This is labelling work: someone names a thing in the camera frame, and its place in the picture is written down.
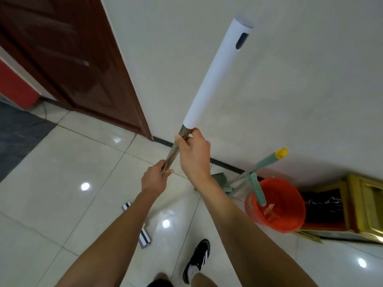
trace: brown door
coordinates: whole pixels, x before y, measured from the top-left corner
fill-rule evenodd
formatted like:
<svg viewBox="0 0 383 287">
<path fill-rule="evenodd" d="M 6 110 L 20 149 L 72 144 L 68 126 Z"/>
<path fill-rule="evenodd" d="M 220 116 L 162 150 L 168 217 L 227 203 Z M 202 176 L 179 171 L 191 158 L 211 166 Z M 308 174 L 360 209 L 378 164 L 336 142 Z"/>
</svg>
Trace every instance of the brown door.
<svg viewBox="0 0 383 287">
<path fill-rule="evenodd" d="M 0 0 L 0 30 L 54 96 L 152 139 L 100 0 Z"/>
</svg>

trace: black sneaker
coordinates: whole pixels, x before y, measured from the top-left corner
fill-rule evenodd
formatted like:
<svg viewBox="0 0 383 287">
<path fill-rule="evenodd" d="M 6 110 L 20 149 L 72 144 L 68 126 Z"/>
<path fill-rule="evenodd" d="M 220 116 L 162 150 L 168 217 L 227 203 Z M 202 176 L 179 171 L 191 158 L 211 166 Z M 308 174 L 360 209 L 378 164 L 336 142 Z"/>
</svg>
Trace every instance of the black sneaker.
<svg viewBox="0 0 383 287">
<path fill-rule="evenodd" d="M 210 255 L 210 242 L 207 239 L 203 239 L 196 246 L 193 256 L 191 257 L 189 263 L 186 265 L 184 272 L 182 273 L 182 280 L 185 284 L 190 284 L 188 270 L 190 265 L 197 266 L 198 270 L 201 270 L 202 266 L 205 265 L 208 257 Z"/>
</svg>

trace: metal pole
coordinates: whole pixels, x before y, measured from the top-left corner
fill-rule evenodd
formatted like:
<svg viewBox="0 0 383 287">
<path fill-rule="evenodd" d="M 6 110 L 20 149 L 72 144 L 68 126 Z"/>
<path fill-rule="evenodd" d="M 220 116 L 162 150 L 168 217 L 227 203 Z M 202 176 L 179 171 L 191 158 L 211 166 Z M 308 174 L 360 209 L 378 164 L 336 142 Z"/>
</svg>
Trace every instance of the metal pole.
<svg viewBox="0 0 383 287">
<path fill-rule="evenodd" d="M 178 134 L 186 140 L 186 139 L 188 139 L 190 133 L 191 133 L 191 129 L 188 129 L 184 125 L 182 125 L 182 128 Z M 174 159 L 177 157 L 177 154 L 179 151 L 180 150 L 178 148 L 177 142 L 174 142 L 174 144 L 173 144 L 172 148 L 170 149 L 170 152 L 166 158 L 166 162 L 165 162 L 164 166 L 162 167 L 161 173 L 164 173 L 166 170 L 169 170 L 171 164 L 173 163 Z"/>
</svg>

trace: red bucket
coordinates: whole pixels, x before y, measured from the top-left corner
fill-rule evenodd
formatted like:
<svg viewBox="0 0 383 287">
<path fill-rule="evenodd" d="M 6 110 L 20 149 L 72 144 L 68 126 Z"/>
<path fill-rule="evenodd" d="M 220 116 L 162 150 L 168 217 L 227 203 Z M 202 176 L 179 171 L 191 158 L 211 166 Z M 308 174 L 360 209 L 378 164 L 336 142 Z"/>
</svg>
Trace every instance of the red bucket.
<svg viewBox="0 0 383 287">
<path fill-rule="evenodd" d="M 260 206 L 254 193 L 247 196 L 245 210 L 256 223 L 271 227 L 281 233 L 298 230 L 304 223 L 306 207 L 298 190 L 286 180 L 266 178 L 260 186 L 266 205 Z"/>
</svg>

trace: baseboard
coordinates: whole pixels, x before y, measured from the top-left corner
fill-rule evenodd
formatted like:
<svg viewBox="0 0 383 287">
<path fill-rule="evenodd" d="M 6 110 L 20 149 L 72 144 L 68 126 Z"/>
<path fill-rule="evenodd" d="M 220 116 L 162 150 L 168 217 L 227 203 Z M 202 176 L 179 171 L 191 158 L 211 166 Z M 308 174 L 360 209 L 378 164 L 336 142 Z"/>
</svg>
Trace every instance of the baseboard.
<svg viewBox="0 0 383 287">
<path fill-rule="evenodd" d="M 164 139 L 161 139 L 161 138 L 158 138 L 158 137 L 155 137 L 153 136 L 153 140 L 157 143 L 160 143 L 162 145 L 165 145 L 165 146 L 168 146 L 168 147 L 172 147 L 173 146 L 173 143 L 169 142 L 169 141 L 166 141 Z M 220 166 L 222 168 L 225 168 L 227 170 L 230 170 L 230 171 L 233 171 L 235 173 L 238 173 L 238 174 L 242 174 L 243 172 L 245 172 L 244 170 L 242 169 L 239 169 L 237 167 L 234 167 L 234 166 L 231 166 L 229 164 L 226 164 L 224 162 L 221 162 L 217 159 L 213 159 L 213 158 L 210 158 L 210 162 L 217 165 L 217 166 Z"/>
</svg>

